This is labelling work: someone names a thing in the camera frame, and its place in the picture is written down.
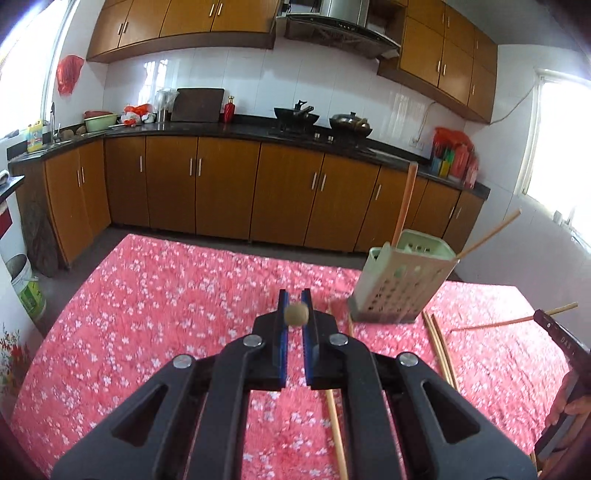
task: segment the power outlet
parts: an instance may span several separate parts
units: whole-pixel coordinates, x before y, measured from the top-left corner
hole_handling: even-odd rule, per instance
[[[418,138],[411,138],[408,144],[411,147],[416,148],[417,150],[422,150],[423,148],[425,148],[425,143],[421,142]]]

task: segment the faucet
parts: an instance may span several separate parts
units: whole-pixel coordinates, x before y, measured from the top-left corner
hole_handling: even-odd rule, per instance
[[[60,139],[60,127],[61,123],[57,125],[56,130],[56,103],[51,103],[51,111],[49,117],[49,128],[51,128],[51,145],[55,145],[56,141]]]

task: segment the small round ball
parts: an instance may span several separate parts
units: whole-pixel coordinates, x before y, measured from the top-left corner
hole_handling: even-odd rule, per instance
[[[309,316],[308,305],[305,303],[291,303],[285,307],[283,320],[286,325],[302,327],[308,324]]]

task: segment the red plastic bag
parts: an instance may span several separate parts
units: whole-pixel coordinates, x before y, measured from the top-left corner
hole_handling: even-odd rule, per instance
[[[68,55],[57,64],[57,91],[60,96],[72,94],[80,78],[80,71],[83,65],[84,59],[76,55]]]

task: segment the chopstick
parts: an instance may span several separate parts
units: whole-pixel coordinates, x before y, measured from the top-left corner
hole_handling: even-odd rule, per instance
[[[546,311],[546,315],[550,315],[550,316],[556,315],[557,313],[562,313],[562,312],[566,312],[568,310],[575,309],[578,306],[579,306],[579,304],[577,302],[569,303],[568,305],[565,305],[563,307]],[[471,327],[454,328],[454,329],[451,329],[451,331],[452,332],[460,332],[460,331],[467,331],[467,330],[481,330],[484,328],[492,328],[492,327],[503,327],[506,325],[513,325],[514,323],[529,322],[530,320],[533,320],[533,319],[534,319],[534,316],[531,315],[529,317],[523,317],[523,318],[520,318],[517,320],[509,320],[507,322],[486,323],[484,325],[474,325]]]

